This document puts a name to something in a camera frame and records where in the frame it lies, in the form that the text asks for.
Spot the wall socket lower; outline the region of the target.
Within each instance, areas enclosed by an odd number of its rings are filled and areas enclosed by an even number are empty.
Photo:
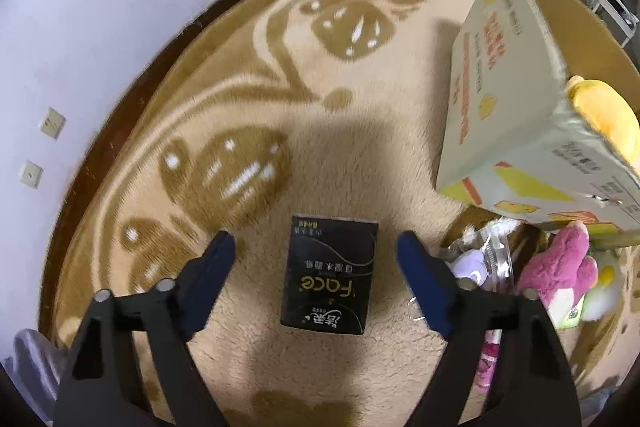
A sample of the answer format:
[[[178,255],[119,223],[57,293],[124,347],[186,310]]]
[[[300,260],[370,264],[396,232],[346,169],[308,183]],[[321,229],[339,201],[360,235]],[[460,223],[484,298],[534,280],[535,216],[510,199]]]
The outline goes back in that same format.
[[[39,185],[42,173],[42,167],[30,160],[26,160],[20,171],[20,182],[35,190]]]

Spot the wall socket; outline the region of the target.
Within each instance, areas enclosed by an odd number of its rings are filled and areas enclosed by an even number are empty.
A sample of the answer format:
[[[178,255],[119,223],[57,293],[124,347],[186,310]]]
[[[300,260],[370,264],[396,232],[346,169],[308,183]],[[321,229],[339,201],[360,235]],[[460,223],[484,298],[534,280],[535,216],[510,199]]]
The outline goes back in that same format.
[[[20,182],[35,190],[39,185],[42,173],[42,167],[30,160],[26,160],[20,171]]]
[[[49,138],[57,140],[64,128],[64,124],[66,124],[65,116],[58,113],[56,109],[48,107],[40,121],[38,129]]]

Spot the purple plush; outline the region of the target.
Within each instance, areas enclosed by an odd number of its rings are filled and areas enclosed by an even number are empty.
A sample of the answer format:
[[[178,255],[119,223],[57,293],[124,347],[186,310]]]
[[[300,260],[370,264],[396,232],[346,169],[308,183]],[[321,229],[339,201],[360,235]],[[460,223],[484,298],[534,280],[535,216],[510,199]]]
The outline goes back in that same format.
[[[514,285],[509,235],[518,228],[510,218],[491,220],[480,228],[467,225],[460,239],[442,248],[440,257],[458,280],[470,279],[493,293],[509,294]]]

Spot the yellow plush toy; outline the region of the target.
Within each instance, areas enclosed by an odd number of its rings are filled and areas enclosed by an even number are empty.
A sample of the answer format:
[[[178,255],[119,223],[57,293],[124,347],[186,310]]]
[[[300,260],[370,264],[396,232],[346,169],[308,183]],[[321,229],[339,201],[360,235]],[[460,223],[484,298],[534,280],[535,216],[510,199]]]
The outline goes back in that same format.
[[[601,80],[573,76],[567,98],[576,112],[603,134],[629,165],[639,168],[639,121],[626,100]]]

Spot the pink plush bear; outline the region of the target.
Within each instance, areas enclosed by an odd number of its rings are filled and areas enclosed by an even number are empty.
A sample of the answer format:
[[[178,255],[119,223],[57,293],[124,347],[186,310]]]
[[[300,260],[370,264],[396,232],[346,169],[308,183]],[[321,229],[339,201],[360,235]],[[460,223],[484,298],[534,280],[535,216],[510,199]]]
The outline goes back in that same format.
[[[570,222],[551,246],[523,269],[516,292],[533,289],[553,323],[560,323],[598,280],[597,261],[588,254],[589,232],[582,221]]]

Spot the white rack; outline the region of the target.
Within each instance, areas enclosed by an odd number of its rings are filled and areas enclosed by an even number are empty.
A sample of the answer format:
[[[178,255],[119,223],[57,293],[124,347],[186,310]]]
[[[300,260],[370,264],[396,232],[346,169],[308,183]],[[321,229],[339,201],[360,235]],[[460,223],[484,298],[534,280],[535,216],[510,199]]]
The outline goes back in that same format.
[[[639,19],[637,15],[631,13],[622,0],[597,0],[592,8],[593,14],[604,16],[604,21],[612,22],[620,28],[624,38],[620,46],[624,48],[636,34]]]

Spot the wall socket upper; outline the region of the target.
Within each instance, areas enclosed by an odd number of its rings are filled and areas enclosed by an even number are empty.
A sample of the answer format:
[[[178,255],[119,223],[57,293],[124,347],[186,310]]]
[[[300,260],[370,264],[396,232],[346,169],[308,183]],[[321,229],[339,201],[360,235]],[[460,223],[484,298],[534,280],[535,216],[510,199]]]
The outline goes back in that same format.
[[[65,116],[58,113],[56,109],[48,107],[40,121],[38,129],[49,138],[57,140],[64,128],[64,124],[66,124]]]

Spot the cardboard box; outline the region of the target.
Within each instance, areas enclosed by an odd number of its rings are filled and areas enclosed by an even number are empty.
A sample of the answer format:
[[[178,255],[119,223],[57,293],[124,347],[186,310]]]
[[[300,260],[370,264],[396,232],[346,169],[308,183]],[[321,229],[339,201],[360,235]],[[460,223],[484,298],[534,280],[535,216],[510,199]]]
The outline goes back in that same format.
[[[576,112],[570,78],[639,104],[634,63],[579,0],[475,0],[451,48],[437,190],[553,230],[639,228],[639,176]]]

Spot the green tissue pack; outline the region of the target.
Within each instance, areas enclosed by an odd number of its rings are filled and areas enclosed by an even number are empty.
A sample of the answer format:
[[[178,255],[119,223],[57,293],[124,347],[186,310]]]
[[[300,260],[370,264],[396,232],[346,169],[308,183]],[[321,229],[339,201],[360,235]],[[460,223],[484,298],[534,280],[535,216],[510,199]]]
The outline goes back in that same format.
[[[580,298],[574,307],[571,307],[565,317],[562,318],[558,324],[555,325],[556,329],[562,331],[563,329],[576,329],[582,319],[582,307],[584,306],[584,298]]]

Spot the beige patterned carpet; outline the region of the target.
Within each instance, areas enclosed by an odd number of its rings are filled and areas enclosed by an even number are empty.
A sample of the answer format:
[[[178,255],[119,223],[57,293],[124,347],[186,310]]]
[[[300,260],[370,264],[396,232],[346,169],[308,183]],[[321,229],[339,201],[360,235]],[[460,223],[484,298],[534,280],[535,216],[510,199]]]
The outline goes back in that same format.
[[[243,0],[172,65],[65,255],[54,331],[145,293],[220,231],[235,260],[190,355],[224,426],[576,426],[639,358],[639,228],[589,232],[598,280],[555,328],[525,265],[547,230],[440,193],[451,48],[475,0]],[[378,224],[361,335],[281,324],[292,218]],[[440,257],[510,218],[514,285]]]

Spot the black tissue pack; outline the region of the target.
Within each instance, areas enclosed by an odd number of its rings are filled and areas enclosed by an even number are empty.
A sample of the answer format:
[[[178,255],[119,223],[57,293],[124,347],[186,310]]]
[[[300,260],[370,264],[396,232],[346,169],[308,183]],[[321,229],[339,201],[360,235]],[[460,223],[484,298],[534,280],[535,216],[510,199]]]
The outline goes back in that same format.
[[[294,216],[281,324],[316,333],[363,334],[377,239],[375,222]]]

